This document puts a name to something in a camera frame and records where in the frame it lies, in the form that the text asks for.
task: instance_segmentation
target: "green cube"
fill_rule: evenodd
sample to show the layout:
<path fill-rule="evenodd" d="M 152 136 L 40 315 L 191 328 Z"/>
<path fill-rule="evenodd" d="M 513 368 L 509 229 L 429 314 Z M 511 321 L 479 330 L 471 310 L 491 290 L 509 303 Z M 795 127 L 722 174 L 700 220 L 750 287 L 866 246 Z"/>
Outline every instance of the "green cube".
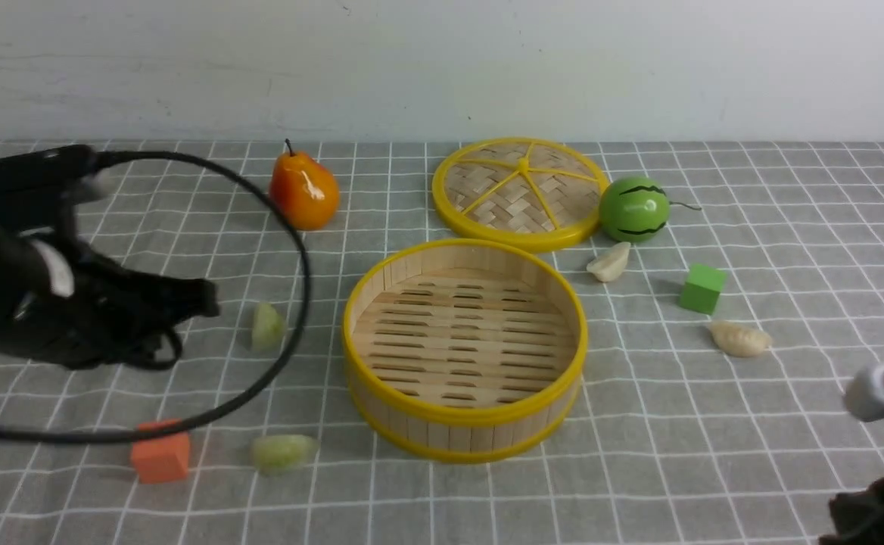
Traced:
<path fill-rule="evenodd" d="M 721 269 L 694 263 L 687 273 L 687 280 L 684 280 L 684 289 L 681 289 L 677 305 L 695 313 L 713 314 L 727 276 Z"/>

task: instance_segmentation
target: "woven bamboo lid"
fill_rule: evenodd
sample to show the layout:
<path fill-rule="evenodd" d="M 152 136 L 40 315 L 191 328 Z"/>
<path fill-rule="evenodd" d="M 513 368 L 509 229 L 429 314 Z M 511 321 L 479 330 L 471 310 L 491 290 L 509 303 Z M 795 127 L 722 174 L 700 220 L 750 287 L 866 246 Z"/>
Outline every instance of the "woven bamboo lid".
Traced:
<path fill-rule="evenodd" d="M 607 185 L 597 165 L 565 145 L 493 139 L 443 161 L 432 198 L 442 220 L 463 237 L 545 252 L 590 237 Z"/>

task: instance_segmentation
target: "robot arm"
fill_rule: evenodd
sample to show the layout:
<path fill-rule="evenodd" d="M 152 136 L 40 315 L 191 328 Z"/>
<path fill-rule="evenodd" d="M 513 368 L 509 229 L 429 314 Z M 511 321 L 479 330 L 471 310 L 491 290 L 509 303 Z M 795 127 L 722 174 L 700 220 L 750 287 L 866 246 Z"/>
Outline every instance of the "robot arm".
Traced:
<path fill-rule="evenodd" d="M 0 353 L 69 369 L 168 369 L 179 323 L 216 316 L 215 285 L 124 269 L 76 235 L 75 206 L 102 198 L 85 145 L 0 159 Z M 172 358 L 159 360 L 162 340 Z"/>

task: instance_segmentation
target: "toy watermelon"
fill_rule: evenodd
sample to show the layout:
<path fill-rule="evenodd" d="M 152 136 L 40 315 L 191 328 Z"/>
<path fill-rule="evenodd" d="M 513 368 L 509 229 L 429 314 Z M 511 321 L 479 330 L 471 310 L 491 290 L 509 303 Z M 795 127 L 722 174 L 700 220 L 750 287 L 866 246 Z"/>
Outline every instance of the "toy watermelon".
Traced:
<path fill-rule="evenodd" d="M 670 203 L 649 177 L 616 180 L 600 199 L 600 225 L 615 241 L 643 242 L 668 224 Z"/>

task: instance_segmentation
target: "gray checkered tablecloth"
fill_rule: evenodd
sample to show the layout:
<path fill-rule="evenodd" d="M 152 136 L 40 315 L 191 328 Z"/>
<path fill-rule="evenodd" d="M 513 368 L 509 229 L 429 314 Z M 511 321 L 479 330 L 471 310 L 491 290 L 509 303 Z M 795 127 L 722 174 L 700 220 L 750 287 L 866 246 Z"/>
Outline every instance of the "gray checkered tablecloth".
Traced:
<path fill-rule="evenodd" d="M 0 142 L 0 156 L 63 142 Z M 263 187 L 279 142 L 94 142 L 175 148 Z M 645 173 L 675 201 L 671 227 L 633 249 L 617 282 L 583 268 L 602 235 L 546 255 L 590 322 L 581 398 L 528 454 L 482 466 L 413 458 L 380 438 L 345 390 L 341 308 L 390 252 L 452 237 L 431 174 L 458 144 L 300 147 L 338 176 L 341 212 L 310 232 L 310 330 L 269 392 L 192 434 L 188 480 L 138 485 L 128 446 L 0 443 L 0 544 L 803 545 L 832 530 L 826 502 L 884 475 L 884 421 L 861 425 L 841 394 L 884 362 L 884 142 L 573 144 L 611 179 Z M 163 161 L 114 170 L 112 197 L 79 211 L 96 248 L 135 269 L 206 276 L 223 315 L 183 328 L 172 372 L 65 372 L 0 357 L 0 424 L 132 427 L 207 410 L 266 366 L 245 342 L 256 301 L 293 315 L 293 247 L 251 196 Z M 674 303 L 688 263 L 729 273 L 716 318 L 769 331 L 775 348 L 731 360 L 708 317 Z M 321 439 L 317 460 L 258 476 L 262 434 Z"/>

